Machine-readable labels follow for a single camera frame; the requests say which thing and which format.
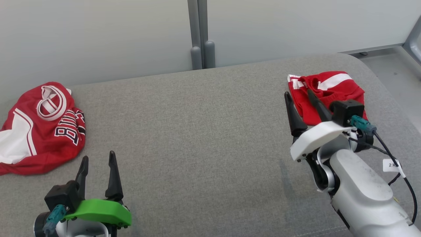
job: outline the white wall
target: white wall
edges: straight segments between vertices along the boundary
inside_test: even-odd
[[[404,43],[420,0],[209,0],[216,66]]]
[[[0,102],[64,85],[192,69],[187,0],[0,1]]]

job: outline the cable connector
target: cable connector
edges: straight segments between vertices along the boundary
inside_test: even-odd
[[[371,125],[369,121],[361,118],[360,116],[353,115],[351,119],[347,121],[351,126],[361,129],[362,131],[373,135],[373,132],[377,130],[377,127]]]
[[[64,205],[57,205],[47,218],[47,223],[43,227],[44,233],[54,233],[54,231],[56,230],[57,223],[64,218],[66,212],[67,210],[64,207]]]

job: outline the white label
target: white label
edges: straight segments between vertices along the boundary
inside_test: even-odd
[[[400,167],[400,163],[398,160],[396,160],[396,163]],[[399,172],[399,171],[400,169],[396,167],[392,159],[383,159],[383,172]]]

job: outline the red garment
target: red garment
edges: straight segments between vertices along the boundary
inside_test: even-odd
[[[346,72],[333,71],[310,76],[288,75],[288,86],[295,107],[307,125],[321,122],[317,110],[307,96],[308,89],[314,91],[327,108],[335,100],[356,100],[364,104],[364,91]]]
[[[85,145],[85,117],[70,91],[48,82],[25,92],[0,130],[0,175],[42,174]]]

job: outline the green bracket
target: green bracket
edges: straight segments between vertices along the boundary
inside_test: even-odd
[[[83,200],[75,213],[64,216],[87,221],[98,221],[118,227],[131,226],[131,213],[120,203],[102,199]]]

